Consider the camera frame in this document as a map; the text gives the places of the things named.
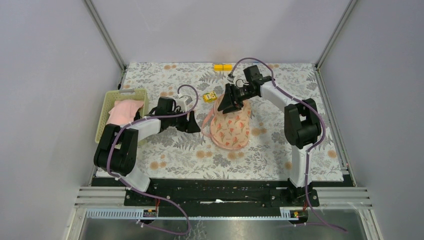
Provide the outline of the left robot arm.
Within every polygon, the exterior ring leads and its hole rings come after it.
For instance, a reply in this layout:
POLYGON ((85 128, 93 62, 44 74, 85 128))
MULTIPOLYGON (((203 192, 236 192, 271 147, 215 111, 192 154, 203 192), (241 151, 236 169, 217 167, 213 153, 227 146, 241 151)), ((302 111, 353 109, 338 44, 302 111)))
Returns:
POLYGON ((136 168, 138 143, 169 127, 193 134, 201 131, 195 113, 188 108, 191 98, 160 97, 147 116, 128 125, 107 124, 93 157, 96 167, 106 171, 128 188, 137 190, 136 199, 144 206, 152 204, 155 192, 150 178, 136 168))

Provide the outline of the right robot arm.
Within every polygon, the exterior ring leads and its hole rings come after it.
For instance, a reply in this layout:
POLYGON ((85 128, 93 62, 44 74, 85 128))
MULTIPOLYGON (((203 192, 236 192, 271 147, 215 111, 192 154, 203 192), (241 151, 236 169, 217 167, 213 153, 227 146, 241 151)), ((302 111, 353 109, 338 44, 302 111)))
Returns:
POLYGON ((292 150, 292 170, 289 175, 287 201, 301 205, 312 193, 309 177, 311 150, 325 138, 325 125, 312 98, 300 100, 280 88, 273 77, 263 76, 257 65, 243 70, 246 83, 228 83, 217 110, 223 114, 239 111, 245 100, 261 97, 270 101, 284 114, 284 135, 292 150))

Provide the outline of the pink bra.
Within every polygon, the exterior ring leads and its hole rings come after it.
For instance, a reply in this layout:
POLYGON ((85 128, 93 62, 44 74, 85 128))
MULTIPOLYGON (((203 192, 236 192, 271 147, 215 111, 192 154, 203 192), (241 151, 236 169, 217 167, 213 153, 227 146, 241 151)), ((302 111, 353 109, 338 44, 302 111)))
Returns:
POLYGON ((145 105, 144 101, 125 99, 115 101, 114 107, 108 112, 109 118, 106 124, 126 125, 134 121, 136 113, 145 105))

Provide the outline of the pink floral mesh laundry bag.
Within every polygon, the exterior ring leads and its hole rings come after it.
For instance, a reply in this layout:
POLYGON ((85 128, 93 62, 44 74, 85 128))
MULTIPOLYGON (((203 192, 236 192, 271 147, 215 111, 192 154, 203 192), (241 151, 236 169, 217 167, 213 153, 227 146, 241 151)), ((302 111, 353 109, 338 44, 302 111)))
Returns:
POLYGON ((217 146, 227 150, 239 150, 246 147, 250 138, 250 118, 252 108, 248 100, 244 100, 241 110, 223 114, 218 111, 223 96, 214 101, 213 108, 204 119, 201 132, 217 146))

